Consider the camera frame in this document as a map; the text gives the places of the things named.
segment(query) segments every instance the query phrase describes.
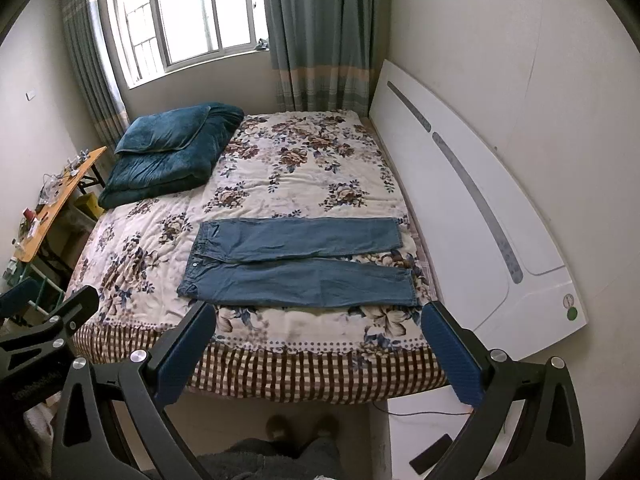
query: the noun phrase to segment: blue clamp pad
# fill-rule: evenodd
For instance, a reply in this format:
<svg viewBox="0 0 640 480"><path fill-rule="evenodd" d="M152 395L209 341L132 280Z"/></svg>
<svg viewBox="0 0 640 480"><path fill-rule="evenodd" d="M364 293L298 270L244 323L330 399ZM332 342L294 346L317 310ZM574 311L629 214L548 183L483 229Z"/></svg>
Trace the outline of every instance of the blue clamp pad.
<svg viewBox="0 0 640 480"><path fill-rule="evenodd" d="M216 311L203 303L155 344L146 375L156 391L153 398L158 408L178 400L215 331Z"/></svg>
<svg viewBox="0 0 640 480"><path fill-rule="evenodd" d="M40 284L33 278L18 283L0 296L0 317L15 316L29 301L36 301L39 293Z"/></svg>
<svg viewBox="0 0 640 480"><path fill-rule="evenodd" d="M480 406L484 398L482 370L431 303L422 308L420 328L460 402Z"/></svg>

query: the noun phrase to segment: sticker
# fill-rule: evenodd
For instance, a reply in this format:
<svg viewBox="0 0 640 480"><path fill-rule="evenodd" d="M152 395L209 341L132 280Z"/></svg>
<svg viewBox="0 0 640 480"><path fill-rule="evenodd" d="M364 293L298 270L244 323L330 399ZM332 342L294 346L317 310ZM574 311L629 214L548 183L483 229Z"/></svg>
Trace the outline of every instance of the sticker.
<svg viewBox="0 0 640 480"><path fill-rule="evenodd" d="M574 301L575 300L573 294L566 294L564 298L562 298L562 304L565 308L571 308L572 306L574 306Z"/></svg>

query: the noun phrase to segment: black phone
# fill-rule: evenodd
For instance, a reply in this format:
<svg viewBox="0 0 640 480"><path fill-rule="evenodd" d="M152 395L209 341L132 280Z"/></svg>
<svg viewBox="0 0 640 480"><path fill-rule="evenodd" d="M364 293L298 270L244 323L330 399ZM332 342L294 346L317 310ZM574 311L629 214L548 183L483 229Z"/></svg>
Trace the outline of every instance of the black phone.
<svg viewBox="0 0 640 480"><path fill-rule="evenodd" d="M448 434L441 436L436 442L431 444L420 455L409 461L409 465L418 475L423 474L431 466L435 465L438 460L447 452L453 440Z"/></svg>

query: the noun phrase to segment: person's feet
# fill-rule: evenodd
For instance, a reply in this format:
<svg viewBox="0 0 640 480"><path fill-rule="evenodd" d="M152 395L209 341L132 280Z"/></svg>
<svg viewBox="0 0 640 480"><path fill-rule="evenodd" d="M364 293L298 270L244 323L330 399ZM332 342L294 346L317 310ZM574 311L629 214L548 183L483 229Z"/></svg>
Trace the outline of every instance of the person's feet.
<svg viewBox="0 0 640 480"><path fill-rule="evenodd" d="M273 415L267 420L266 433L271 442L293 442L293 430L282 415Z"/></svg>
<svg viewBox="0 0 640 480"><path fill-rule="evenodd" d="M340 423L333 415L324 415L316 425L312 433L312 439L319 437L329 437L334 440L338 438L340 433Z"/></svg>

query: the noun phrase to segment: black clamp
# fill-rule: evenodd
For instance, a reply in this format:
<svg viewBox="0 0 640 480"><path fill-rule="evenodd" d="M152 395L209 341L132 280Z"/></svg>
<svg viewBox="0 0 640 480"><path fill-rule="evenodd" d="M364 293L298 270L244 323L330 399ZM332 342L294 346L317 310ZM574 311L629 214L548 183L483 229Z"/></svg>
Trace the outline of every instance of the black clamp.
<svg viewBox="0 0 640 480"><path fill-rule="evenodd" d="M580 412L561 358L531 364L489 351L438 301L423 307L421 326L454 391L475 407L428 480L475 479L515 400L525 401L518 425L498 469L485 478L585 478Z"/></svg>
<svg viewBox="0 0 640 480"><path fill-rule="evenodd" d="M146 480L129 450L112 400L124 400L163 478L210 479L181 439L164 407L175 402L216 329L215 309L194 306L148 351L117 364L75 359L58 409L52 477L58 480Z"/></svg>
<svg viewBox="0 0 640 480"><path fill-rule="evenodd" d="M44 323L0 338L0 406L22 413L59 392L75 358L72 336L98 310L98 293L84 286Z"/></svg>

